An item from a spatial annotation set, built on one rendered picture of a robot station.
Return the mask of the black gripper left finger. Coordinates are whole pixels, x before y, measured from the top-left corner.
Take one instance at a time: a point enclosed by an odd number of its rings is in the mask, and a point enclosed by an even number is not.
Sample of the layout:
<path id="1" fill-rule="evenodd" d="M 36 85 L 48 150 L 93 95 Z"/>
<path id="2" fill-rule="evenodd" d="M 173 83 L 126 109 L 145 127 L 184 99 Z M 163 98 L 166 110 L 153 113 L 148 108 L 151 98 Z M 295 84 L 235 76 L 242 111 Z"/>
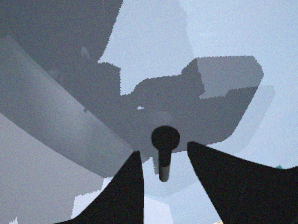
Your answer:
<path id="1" fill-rule="evenodd" d="M 72 220 L 56 224 L 144 224 L 145 180 L 140 151 L 133 152 L 106 188 Z"/>

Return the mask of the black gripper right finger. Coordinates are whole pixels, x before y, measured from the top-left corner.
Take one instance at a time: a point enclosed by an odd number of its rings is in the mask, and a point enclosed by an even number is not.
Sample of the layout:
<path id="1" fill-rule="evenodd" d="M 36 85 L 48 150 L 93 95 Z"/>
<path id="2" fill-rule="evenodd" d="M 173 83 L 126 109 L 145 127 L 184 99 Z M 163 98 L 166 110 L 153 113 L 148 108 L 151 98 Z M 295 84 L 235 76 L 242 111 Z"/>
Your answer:
<path id="1" fill-rule="evenodd" d="M 186 151 L 223 224 L 297 224 L 297 165 L 267 167 L 194 141 Z"/>

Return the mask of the dark steel pin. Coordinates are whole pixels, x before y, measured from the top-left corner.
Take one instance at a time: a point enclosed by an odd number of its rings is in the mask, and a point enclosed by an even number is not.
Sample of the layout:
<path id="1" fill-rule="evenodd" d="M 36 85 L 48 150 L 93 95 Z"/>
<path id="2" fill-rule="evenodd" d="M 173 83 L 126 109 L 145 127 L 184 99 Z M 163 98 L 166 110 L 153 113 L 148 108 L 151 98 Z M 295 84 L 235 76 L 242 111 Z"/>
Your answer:
<path id="1" fill-rule="evenodd" d="M 172 151 L 180 144 L 180 137 L 180 132 L 172 127 L 158 127 L 150 135 L 153 147 L 158 149 L 158 176 L 162 183 L 169 179 Z"/>

